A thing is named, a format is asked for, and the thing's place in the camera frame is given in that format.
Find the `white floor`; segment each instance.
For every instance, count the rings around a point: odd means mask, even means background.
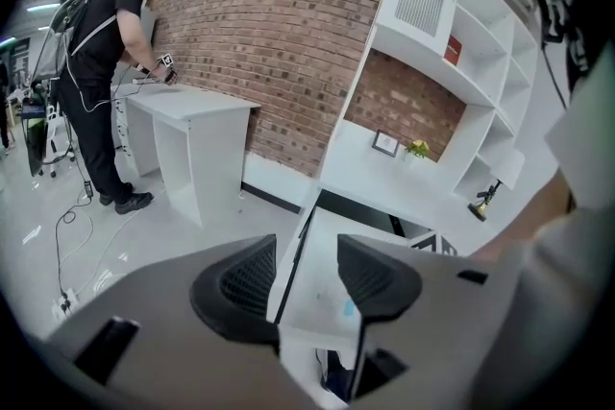
[[[68,159],[60,163],[54,179],[48,173],[32,178],[23,139],[14,133],[15,148],[0,159],[0,285],[22,328],[44,338],[58,325],[51,310],[60,295],[55,225],[85,193],[78,169]],[[123,156],[116,161],[123,175]],[[243,192],[240,214],[230,213],[229,220],[203,230],[171,208],[160,172],[134,185],[155,195],[147,208],[120,216],[112,205],[100,205],[95,194],[91,205],[77,208],[72,224],[59,226],[60,256],[65,258],[89,235],[89,219],[93,225],[89,240],[61,267],[62,287],[79,292],[80,303],[143,265],[266,233],[278,236],[280,263],[299,220]]]

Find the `small plant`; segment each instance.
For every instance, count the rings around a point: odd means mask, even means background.
[[[406,152],[414,154],[415,156],[423,159],[430,151],[430,146],[427,145],[425,140],[415,140],[410,145],[406,146]]]

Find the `black t-shirt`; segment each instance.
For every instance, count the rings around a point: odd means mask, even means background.
[[[72,38],[71,49],[74,50],[87,35],[119,10],[141,16],[142,3],[143,0],[89,0],[84,17]],[[70,58],[70,70],[77,84],[111,84],[115,66],[124,49],[117,20],[114,20],[89,39],[75,56]]]

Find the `power strip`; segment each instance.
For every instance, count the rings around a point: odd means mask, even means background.
[[[56,300],[51,303],[51,314],[58,323],[63,322],[69,315],[71,315],[79,306],[79,301],[77,301],[77,296],[75,295],[75,291],[73,289],[68,289],[66,291],[66,296],[70,301],[70,307],[68,307],[65,311],[62,310],[62,306],[66,303],[66,299],[63,296],[60,296]]]

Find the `person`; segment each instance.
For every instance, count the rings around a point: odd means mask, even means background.
[[[104,21],[116,19],[96,33],[67,60],[56,88],[60,108],[79,137],[79,145],[100,203],[115,202],[115,211],[139,210],[153,200],[151,193],[135,193],[119,178],[111,133],[111,77],[122,60],[140,63],[164,81],[168,69],[158,63],[140,23],[143,0],[90,0],[70,42],[69,52]]]
[[[7,121],[7,91],[9,74],[4,62],[0,60],[0,135],[5,154],[9,151],[9,122]]]

